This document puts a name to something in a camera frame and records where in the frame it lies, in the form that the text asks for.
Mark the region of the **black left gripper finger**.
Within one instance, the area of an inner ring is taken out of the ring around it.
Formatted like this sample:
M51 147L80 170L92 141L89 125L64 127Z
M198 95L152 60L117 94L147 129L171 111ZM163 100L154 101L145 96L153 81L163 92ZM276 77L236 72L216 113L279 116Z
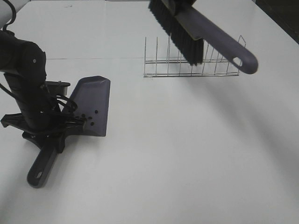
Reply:
M64 132L83 132L86 125L86 118L63 116L63 131Z
M65 148L65 132L56 133L51 136L51 142L53 143L54 149L58 154L61 154Z

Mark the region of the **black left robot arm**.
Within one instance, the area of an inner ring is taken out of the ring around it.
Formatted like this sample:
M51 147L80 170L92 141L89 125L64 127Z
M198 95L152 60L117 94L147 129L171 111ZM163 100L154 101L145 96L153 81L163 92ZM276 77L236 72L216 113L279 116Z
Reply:
M69 131L83 127L84 122L74 117L78 105L64 94L50 91L45 52L36 43L18 39L7 29L17 12L10 1L5 3L12 18L0 31L0 71L9 87L0 88L16 100L21 112L6 114L0 122L3 127L22 130L24 138L41 150L61 153Z

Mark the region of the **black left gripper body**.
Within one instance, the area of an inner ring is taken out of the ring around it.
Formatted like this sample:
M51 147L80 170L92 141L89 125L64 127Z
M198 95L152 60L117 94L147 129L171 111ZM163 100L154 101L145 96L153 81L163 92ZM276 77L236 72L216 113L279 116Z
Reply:
M38 119L25 120L20 114L6 114L1 119L3 127L12 126L23 131L23 138L33 142L37 146L44 146L47 138L51 138L56 133L63 131L63 116L73 116L72 114L56 113L42 114ZM70 135L80 135L83 132L65 132L66 138Z

